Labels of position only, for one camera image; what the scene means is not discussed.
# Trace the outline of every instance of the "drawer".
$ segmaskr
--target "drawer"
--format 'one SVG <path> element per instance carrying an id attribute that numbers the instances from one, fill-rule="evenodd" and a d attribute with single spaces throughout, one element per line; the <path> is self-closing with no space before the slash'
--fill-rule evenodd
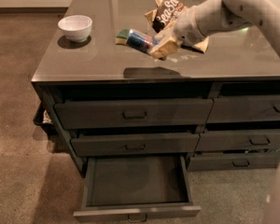
<path id="1" fill-rule="evenodd" d="M 202 133 L 196 151 L 280 148 L 280 130 L 214 131 Z"/>
<path id="2" fill-rule="evenodd" d="M 190 157 L 189 171 L 276 168 L 280 153 L 202 154 Z"/>
<path id="3" fill-rule="evenodd" d="M 78 156 L 101 156 L 194 152 L 198 140 L 191 133 L 145 133 L 80 136 L 71 143 Z"/>
<path id="4" fill-rule="evenodd" d="M 66 102 L 55 106 L 65 129 L 203 124 L 212 100 Z"/>
<path id="5" fill-rule="evenodd" d="M 280 95 L 216 98 L 208 123 L 280 120 Z"/>
<path id="6" fill-rule="evenodd" d="M 181 156 L 89 159 L 80 222 L 195 217 Z"/>

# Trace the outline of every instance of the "floor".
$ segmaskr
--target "floor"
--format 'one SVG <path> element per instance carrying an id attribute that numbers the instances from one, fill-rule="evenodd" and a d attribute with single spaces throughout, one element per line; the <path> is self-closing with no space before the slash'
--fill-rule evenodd
<path id="1" fill-rule="evenodd" d="M 0 14 L 0 223 L 77 223 L 72 215 L 83 179 L 58 139 L 33 123 L 39 100 L 30 80 L 61 17 Z M 274 175 L 274 169 L 190 173 L 199 215 L 147 224 L 261 223 Z"/>

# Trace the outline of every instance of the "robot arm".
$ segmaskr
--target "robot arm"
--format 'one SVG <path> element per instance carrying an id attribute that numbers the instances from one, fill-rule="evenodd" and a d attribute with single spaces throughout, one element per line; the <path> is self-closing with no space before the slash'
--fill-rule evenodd
<path id="1" fill-rule="evenodd" d="M 251 24 L 258 26 L 280 57 L 280 0 L 207 0 L 183 12 L 166 33 L 170 32 L 177 44 L 192 46 L 209 35 Z M 161 45 L 152 49 L 152 56 L 170 54 Z"/>

